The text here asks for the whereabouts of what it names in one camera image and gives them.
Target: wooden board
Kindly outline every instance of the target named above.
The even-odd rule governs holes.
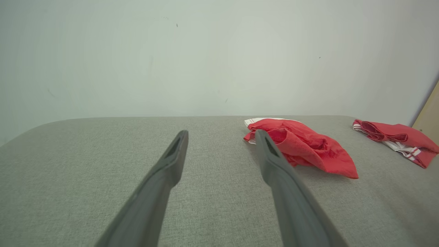
[[[422,108],[413,128],[422,131],[439,145],[439,83],[436,84],[427,103]]]

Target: red and white garment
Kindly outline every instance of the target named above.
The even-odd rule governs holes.
[[[439,153],[439,146],[424,133],[402,124],[355,120],[352,129],[367,134],[375,142],[383,142],[422,168],[427,168]]]

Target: white wall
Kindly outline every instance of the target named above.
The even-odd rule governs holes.
[[[0,145],[84,117],[409,124],[439,73],[438,9],[437,0],[1,0]]]

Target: red cloth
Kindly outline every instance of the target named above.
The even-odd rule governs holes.
[[[432,159],[439,153],[439,146],[424,133],[402,124],[391,125],[355,120],[353,126],[354,129],[356,126],[361,127],[362,132],[376,142],[392,141],[400,142],[409,147],[417,147],[421,152],[414,149],[411,152],[414,159],[410,160],[423,168],[427,168]]]
[[[316,166],[328,173],[358,178],[354,161],[336,140],[316,133],[301,122],[263,119],[250,124],[248,129],[250,133],[244,140],[254,139],[258,129],[267,131],[292,166]]]

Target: gray tabletop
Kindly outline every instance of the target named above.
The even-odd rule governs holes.
[[[351,129],[346,116],[278,116],[337,140],[359,179],[297,167],[352,246],[439,245],[439,160],[428,169]],[[0,147],[0,245],[92,245],[173,137],[189,130],[159,245],[281,245],[245,116],[92,118],[34,128]]]

